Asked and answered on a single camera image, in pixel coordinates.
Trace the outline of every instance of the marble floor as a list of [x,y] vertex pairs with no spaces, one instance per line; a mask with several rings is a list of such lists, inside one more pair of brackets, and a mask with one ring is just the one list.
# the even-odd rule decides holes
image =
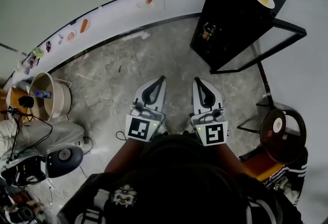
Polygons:
[[151,28],[151,36],[145,40],[116,40],[52,73],[73,83],[68,118],[83,126],[94,142],[81,163],[83,171],[78,167],[65,176],[27,188],[48,208],[45,213],[53,222],[86,180],[85,175],[102,172],[123,145],[115,133],[124,131],[135,90],[151,78],[167,78],[164,112],[171,133],[180,132],[192,113],[192,81],[199,76],[221,92],[229,122],[228,145],[233,152],[242,155],[259,144],[257,135],[236,129],[257,113],[255,104],[265,94],[258,68],[255,65],[239,73],[211,75],[207,64],[189,47],[197,20],[184,19]]

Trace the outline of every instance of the cable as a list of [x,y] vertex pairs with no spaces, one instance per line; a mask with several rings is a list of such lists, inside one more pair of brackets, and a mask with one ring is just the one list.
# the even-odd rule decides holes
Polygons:
[[86,178],[88,178],[87,175],[84,173],[84,171],[83,171],[81,165],[79,165],[79,167],[81,168],[83,175],[84,175]]
[[20,187],[20,186],[17,186],[20,190],[25,190],[25,188],[26,188],[26,186],[23,186],[22,188]]
[[[122,138],[119,138],[119,137],[117,136],[117,134],[118,134],[118,133],[122,133],[122,134],[123,134],[123,136],[124,136],[124,139],[122,139]],[[127,138],[126,138],[126,136],[125,136],[125,134],[124,134],[124,132],[123,132],[123,131],[117,131],[117,132],[116,132],[116,134],[115,134],[115,136],[116,136],[116,138],[117,138],[117,139],[119,139],[119,140],[122,140],[122,141],[127,141]]]
[[[8,114],[9,112],[8,112],[8,111],[0,111],[0,113],[2,113],[2,114]],[[14,114],[19,115],[19,119],[18,119],[18,121],[17,121],[17,119],[14,118]],[[36,147],[37,145],[39,145],[41,142],[43,142],[44,140],[46,140],[46,139],[51,135],[51,133],[52,133],[52,129],[53,129],[52,125],[50,125],[49,123],[47,123],[47,122],[43,121],[42,119],[40,119],[40,118],[34,116],[33,114],[25,114],[25,113],[21,112],[19,109],[14,109],[14,110],[11,112],[11,116],[15,119],[15,121],[16,121],[16,123],[17,123],[17,129],[16,129],[16,134],[15,134],[14,142],[13,142],[13,145],[12,145],[12,148],[11,148],[11,155],[10,155],[10,157],[9,157],[9,160],[7,160],[7,163],[9,163],[10,161],[12,161],[11,158],[12,158],[12,154],[13,154],[13,151],[14,151],[14,147],[15,147],[15,143],[16,143],[16,138],[17,138],[17,134],[18,134],[19,131],[20,131],[19,121],[21,120],[22,116],[25,116],[25,117],[27,118],[28,121],[32,121],[33,118],[39,119],[39,120],[42,121],[43,123],[49,125],[51,129],[50,129],[49,133],[48,133],[47,135],[45,135],[44,137],[42,137],[39,141],[37,141],[36,143],[30,145],[29,147],[23,149],[23,150],[20,151],[17,155],[14,155],[14,158],[18,158],[18,156],[21,155],[22,153],[24,153],[26,150],[31,149],[31,148],[34,148],[34,147]]]
[[44,206],[46,209],[49,209],[49,210],[51,210],[52,209],[52,207],[51,207],[51,205],[50,205],[50,203],[53,203],[53,198],[52,198],[52,192],[51,192],[51,187],[49,187],[49,191],[50,191],[50,195],[51,195],[51,202],[49,202],[48,204],[49,204],[49,208],[48,207],[46,207],[42,202],[41,202],[41,199],[37,196],[37,195],[35,195],[34,193],[33,193],[33,196],[34,197],[36,197],[38,200],[39,200],[39,203],[42,205],[42,206]]
[[18,121],[17,121],[16,118],[14,118],[14,120],[16,121],[17,129],[16,129],[16,133],[15,133],[14,143],[12,144],[12,148],[11,148],[11,153],[10,153],[9,161],[11,161],[12,153],[14,152],[14,147],[15,147],[15,144],[16,144],[17,134],[19,133],[19,130],[20,130],[20,128],[19,128],[19,121],[21,120],[21,116],[19,117]]
[[83,154],[83,156],[86,155],[86,154],[88,154],[93,149],[93,141],[92,141],[91,137],[85,136],[85,138],[90,139],[90,141],[91,141],[91,149],[89,149],[85,154]]

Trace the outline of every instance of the white bucket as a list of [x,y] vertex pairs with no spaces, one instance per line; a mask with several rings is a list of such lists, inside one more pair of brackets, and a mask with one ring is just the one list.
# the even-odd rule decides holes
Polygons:
[[[35,97],[35,92],[44,90],[52,93],[51,98]],[[34,98],[31,113],[42,120],[67,115],[71,107],[71,93],[64,84],[55,82],[48,73],[38,74],[31,84],[29,94]]]

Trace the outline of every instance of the bottle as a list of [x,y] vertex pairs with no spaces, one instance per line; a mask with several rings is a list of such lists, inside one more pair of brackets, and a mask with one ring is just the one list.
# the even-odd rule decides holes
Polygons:
[[52,93],[44,90],[36,91],[34,94],[39,98],[52,98]]

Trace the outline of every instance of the black cabinet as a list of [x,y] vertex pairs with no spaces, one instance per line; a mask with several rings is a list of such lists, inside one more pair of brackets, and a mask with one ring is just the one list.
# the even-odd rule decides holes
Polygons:
[[[285,1],[273,0],[274,7],[268,8],[258,0],[206,0],[190,46],[209,64],[211,73],[221,73],[227,72],[218,71],[222,66],[273,26],[297,32],[296,40],[301,39],[306,35],[303,28],[275,19]],[[282,49],[275,48],[271,54]]]

